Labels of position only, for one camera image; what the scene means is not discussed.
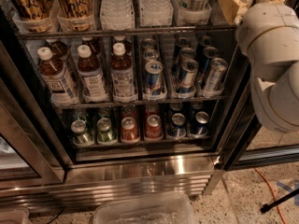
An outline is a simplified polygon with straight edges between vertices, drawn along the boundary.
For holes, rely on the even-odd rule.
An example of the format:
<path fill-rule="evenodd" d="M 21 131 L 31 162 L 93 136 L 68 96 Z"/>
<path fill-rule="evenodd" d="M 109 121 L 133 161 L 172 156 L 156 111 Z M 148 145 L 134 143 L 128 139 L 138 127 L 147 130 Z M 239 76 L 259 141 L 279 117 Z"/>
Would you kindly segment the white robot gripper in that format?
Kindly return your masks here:
<path fill-rule="evenodd" d="M 279 78 L 299 61 L 298 17 L 285 0 L 270 1 L 278 4 L 259 3 L 248 10 L 240 0 L 218 0 L 229 24 L 241 20 L 235 38 L 259 78 Z"/>

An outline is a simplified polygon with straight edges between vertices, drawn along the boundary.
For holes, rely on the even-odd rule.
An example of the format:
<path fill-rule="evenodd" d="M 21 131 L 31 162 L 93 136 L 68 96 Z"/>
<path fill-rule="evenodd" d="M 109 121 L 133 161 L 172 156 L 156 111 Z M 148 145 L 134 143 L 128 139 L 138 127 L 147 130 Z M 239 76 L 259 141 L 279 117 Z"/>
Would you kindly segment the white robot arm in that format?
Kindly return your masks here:
<path fill-rule="evenodd" d="M 299 131 L 299 18 L 285 0 L 218 0 L 250 62 L 258 120 L 277 133 Z"/>

